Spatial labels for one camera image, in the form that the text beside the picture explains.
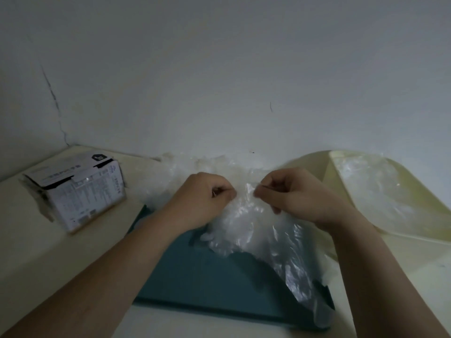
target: white wall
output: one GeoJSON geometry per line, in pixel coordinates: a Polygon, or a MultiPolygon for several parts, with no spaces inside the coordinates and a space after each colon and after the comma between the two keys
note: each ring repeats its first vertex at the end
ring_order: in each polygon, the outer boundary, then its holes
{"type": "Polygon", "coordinates": [[[71,142],[384,153],[451,205],[451,0],[17,2],[71,142]]]}
{"type": "Polygon", "coordinates": [[[0,180],[65,146],[26,27],[14,3],[0,0],[0,180]]]}

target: crumpled plastic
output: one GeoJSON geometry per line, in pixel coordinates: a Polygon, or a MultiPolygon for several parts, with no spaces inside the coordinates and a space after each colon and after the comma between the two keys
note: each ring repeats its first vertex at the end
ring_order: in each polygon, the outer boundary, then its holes
{"type": "Polygon", "coordinates": [[[269,171],[247,169],[221,156],[197,159],[166,154],[151,173],[142,170],[140,182],[128,189],[151,209],[161,208],[193,173],[215,173],[227,178],[237,197],[212,220],[201,241],[222,256],[248,252],[270,265],[297,301],[313,312],[315,324],[329,327],[334,310],[325,302],[314,282],[322,282],[327,258],[315,245],[313,224],[288,214],[275,215],[271,207],[253,196],[269,171]]]}
{"type": "Polygon", "coordinates": [[[451,231],[451,216],[414,205],[397,169],[383,156],[357,154],[333,161],[355,207],[376,227],[424,238],[451,231]]]}

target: person's left hand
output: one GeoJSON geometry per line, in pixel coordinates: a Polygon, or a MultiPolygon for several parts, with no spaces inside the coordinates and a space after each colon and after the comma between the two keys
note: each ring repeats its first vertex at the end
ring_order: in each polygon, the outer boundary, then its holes
{"type": "Polygon", "coordinates": [[[178,216],[178,229],[186,232],[207,224],[235,197],[226,178],[200,172],[191,174],[161,211],[178,216]]]}

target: hand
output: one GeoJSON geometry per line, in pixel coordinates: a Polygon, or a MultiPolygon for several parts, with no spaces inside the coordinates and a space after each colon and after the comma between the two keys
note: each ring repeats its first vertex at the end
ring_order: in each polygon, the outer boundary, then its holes
{"type": "Polygon", "coordinates": [[[192,174],[162,211],[180,217],[181,233],[201,227],[218,216],[236,197],[230,182],[219,175],[192,174]]]}
{"type": "Polygon", "coordinates": [[[326,231],[329,224],[339,223],[357,212],[307,170],[300,168],[269,173],[254,195],[271,205],[274,213],[283,210],[326,231]]]}

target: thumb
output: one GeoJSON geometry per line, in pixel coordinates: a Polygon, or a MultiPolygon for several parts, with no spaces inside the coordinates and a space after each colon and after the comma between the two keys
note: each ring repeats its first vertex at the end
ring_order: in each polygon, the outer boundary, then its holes
{"type": "Polygon", "coordinates": [[[287,195],[288,193],[274,191],[262,185],[257,186],[254,191],[254,196],[256,198],[260,198],[265,203],[282,210],[285,209],[285,201],[287,195]]]}
{"type": "Polygon", "coordinates": [[[222,211],[227,204],[229,204],[236,197],[236,191],[234,188],[224,190],[216,197],[213,198],[213,203],[217,207],[218,211],[222,211]]]}

